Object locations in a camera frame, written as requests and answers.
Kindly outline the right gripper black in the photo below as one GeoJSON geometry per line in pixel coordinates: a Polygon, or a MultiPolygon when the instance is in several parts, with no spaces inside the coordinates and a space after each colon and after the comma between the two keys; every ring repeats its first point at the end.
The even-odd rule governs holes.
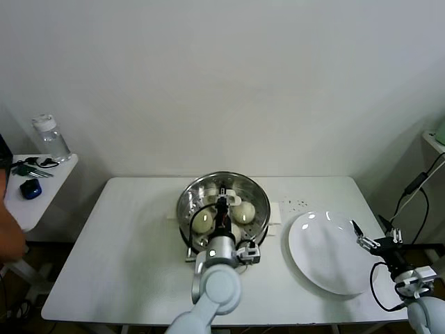
{"type": "Polygon", "coordinates": [[[404,251],[414,250],[414,245],[404,245],[402,232],[381,215],[380,225],[385,232],[384,238],[373,240],[364,235],[358,224],[351,220],[357,236],[357,243],[372,255],[381,257],[387,266],[391,279],[395,283],[395,291],[401,298],[421,298],[430,293],[430,267],[415,267],[405,258],[404,251]]]}

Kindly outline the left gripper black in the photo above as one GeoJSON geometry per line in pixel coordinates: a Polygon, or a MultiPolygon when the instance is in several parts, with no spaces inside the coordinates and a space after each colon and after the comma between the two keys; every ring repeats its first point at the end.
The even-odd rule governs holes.
{"type": "Polygon", "coordinates": [[[215,230],[209,236],[207,246],[208,266],[226,264],[231,268],[236,267],[235,236],[232,233],[232,221],[228,215],[229,203],[227,202],[227,189],[220,186],[216,202],[217,214],[215,230]]]}

